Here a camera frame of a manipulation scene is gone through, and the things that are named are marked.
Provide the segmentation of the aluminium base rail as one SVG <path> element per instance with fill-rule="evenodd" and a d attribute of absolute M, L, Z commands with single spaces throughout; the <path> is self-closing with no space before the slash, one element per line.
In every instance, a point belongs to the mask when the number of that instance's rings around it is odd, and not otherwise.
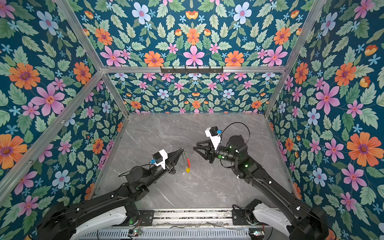
<path fill-rule="evenodd" d="M 235 208 L 213 208 L 213 209 L 154 209 L 155 215 L 152 226 L 189 226 L 189 225 L 218 225 L 234 226 L 232 222 L 232 209 Z M 276 208 L 269 208 L 265 204 L 258 204 L 252 210 L 243 210 L 249 221 L 265 223 L 281 232 L 290 231 L 301 224 L 309 224 L 315 218 L 307 209 L 294 208 L 294 218 L 291 220 Z M 128 211 L 125 207 L 99 214 L 89 220 L 80 216 L 69 217 L 70 230 L 95 231 L 123 223 L 127 218 L 137 217 L 139 210 Z"/>

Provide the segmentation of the silver keyring with red grip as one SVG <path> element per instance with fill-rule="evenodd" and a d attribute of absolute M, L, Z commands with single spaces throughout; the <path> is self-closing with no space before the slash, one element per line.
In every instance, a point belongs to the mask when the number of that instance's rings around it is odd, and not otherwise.
<path fill-rule="evenodd" d="M 182 157 L 183 157 L 183 161 L 185 163 L 185 168 L 190 168 L 191 169 L 191 162 L 190 162 L 190 159 L 188 158 L 187 154 L 186 154 L 186 151 L 183 151 L 183 154 L 182 154 Z"/>

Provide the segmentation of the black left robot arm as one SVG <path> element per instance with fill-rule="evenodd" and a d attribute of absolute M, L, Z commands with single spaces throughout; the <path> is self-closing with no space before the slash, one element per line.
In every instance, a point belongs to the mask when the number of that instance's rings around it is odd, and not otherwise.
<path fill-rule="evenodd" d="M 149 186 L 164 174 L 175 174 L 184 149 L 160 150 L 150 163 L 132 167 L 122 174 L 126 181 L 117 189 L 77 204 L 58 203 L 38 223 L 38 240 L 76 240 L 88 233 L 139 219 L 136 202 L 149 193 Z"/>

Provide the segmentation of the aluminium frame bars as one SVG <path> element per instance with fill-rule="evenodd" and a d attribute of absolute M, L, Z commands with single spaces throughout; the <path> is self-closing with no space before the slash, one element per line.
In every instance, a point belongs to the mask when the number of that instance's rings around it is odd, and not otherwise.
<path fill-rule="evenodd" d="M 129 113 L 262 113 L 322 1 L 1 1 L 1 208 L 90 193 Z"/>

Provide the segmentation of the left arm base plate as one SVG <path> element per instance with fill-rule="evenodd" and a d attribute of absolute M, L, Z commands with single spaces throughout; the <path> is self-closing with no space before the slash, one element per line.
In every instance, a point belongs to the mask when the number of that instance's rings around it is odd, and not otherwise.
<path fill-rule="evenodd" d="M 127 218 L 123 223 L 114 225 L 114 227 L 149 227 L 152 226 L 154 215 L 154 210 L 139 210 L 137 217 Z"/>

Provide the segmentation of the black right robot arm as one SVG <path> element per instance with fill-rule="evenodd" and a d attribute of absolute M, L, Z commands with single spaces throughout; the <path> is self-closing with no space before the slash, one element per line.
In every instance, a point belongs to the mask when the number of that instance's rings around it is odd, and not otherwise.
<path fill-rule="evenodd" d="M 325 211 L 303 203 L 278 184 L 248 154 L 242 136 L 230 137 L 225 146 L 220 141 L 219 136 L 211 137 L 198 142 L 193 149 L 210 163 L 215 159 L 231 162 L 231 169 L 238 179 L 258 189 L 276 206 L 272 209 L 260 200 L 253 200 L 245 207 L 249 222 L 267 224 L 291 240 L 325 240 L 329 236 Z"/>

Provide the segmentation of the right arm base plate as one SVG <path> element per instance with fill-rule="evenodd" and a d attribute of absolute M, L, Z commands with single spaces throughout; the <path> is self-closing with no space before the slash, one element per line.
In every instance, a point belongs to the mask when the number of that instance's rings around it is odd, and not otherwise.
<path fill-rule="evenodd" d="M 232 222 L 234 226 L 263 226 L 265 223 L 249 221 L 243 210 L 232 209 Z"/>

